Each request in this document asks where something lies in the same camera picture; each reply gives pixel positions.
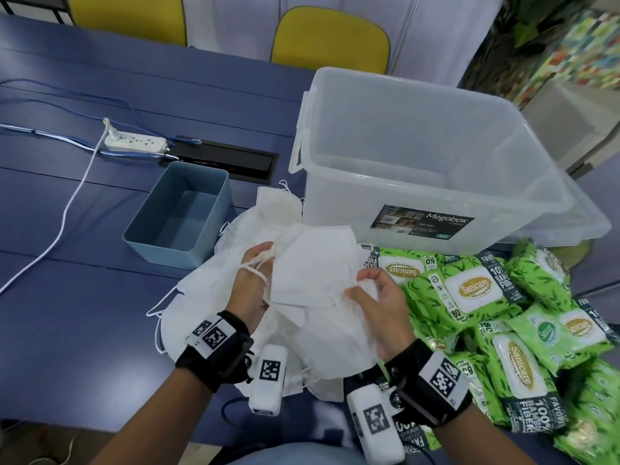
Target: forearm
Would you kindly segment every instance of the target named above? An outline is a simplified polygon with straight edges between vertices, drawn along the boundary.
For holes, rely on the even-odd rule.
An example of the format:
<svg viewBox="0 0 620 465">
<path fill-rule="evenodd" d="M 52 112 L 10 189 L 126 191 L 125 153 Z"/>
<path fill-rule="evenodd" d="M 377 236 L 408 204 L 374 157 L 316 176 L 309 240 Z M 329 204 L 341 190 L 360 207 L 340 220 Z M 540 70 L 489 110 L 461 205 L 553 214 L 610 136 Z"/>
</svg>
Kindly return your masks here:
<svg viewBox="0 0 620 465">
<path fill-rule="evenodd" d="M 474 404 L 433 432 L 457 465 L 536 465 Z"/>
<path fill-rule="evenodd" d="M 212 393 L 187 369 L 175 369 L 90 465 L 176 465 Z"/>
</svg>

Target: yellow chair seat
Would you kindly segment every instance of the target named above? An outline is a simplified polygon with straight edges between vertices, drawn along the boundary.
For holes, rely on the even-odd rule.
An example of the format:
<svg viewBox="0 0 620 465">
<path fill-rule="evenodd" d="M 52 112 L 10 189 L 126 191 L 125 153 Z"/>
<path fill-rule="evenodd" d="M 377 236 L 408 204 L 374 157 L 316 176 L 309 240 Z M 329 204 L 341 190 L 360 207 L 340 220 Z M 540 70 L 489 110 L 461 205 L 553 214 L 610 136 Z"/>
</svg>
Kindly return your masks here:
<svg viewBox="0 0 620 465">
<path fill-rule="evenodd" d="M 328 8 L 298 6 L 287 11 L 278 25 L 272 62 L 383 74 L 389 55 L 389 38 L 376 24 Z"/>
<path fill-rule="evenodd" d="M 181 0 L 69 0 L 78 26 L 186 45 Z"/>
</svg>

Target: curtain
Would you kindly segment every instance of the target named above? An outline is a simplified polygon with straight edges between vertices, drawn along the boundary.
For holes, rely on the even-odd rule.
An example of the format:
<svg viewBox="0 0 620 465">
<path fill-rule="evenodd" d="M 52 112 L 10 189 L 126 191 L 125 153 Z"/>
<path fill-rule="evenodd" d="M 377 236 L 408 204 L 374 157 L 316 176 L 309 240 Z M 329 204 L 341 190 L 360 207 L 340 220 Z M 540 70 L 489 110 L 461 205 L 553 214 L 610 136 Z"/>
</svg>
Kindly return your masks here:
<svg viewBox="0 0 620 465">
<path fill-rule="evenodd" d="M 190 46 L 268 61 L 279 18 L 300 5 L 372 21 L 390 38 L 388 74 L 456 86 L 503 0 L 183 0 Z"/>
</svg>

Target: small blue container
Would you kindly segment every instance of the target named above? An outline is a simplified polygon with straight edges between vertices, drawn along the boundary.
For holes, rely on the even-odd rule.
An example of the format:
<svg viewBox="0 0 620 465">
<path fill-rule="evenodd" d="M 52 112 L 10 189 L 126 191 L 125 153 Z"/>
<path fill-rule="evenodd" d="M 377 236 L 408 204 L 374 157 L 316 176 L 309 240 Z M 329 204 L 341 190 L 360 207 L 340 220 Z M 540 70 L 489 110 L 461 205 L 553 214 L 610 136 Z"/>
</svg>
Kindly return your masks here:
<svg viewBox="0 0 620 465">
<path fill-rule="evenodd" d="M 173 162 L 123 240 L 149 263 L 196 269 L 213 250 L 231 203 L 228 171 Z"/>
</svg>

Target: plastic lid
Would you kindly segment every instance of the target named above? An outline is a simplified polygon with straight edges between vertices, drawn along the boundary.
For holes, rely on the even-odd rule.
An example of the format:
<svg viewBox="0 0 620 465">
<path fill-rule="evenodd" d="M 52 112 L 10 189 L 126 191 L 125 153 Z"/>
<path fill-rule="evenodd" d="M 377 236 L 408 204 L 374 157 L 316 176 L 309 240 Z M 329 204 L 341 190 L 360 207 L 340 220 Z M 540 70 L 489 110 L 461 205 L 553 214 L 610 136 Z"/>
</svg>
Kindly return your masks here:
<svg viewBox="0 0 620 465">
<path fill-rule="evenodd" d="M 581 190 L 565 171 L 561 171 L 575 204 L 563 214 L 543 214 L 526 226 L 502 239 L 500 243 L 516 243 L 530 237 L 547 246 L 576 246 L 583 240 L 600 238 L 611 230 L 609 219 Z"/>
</svg>

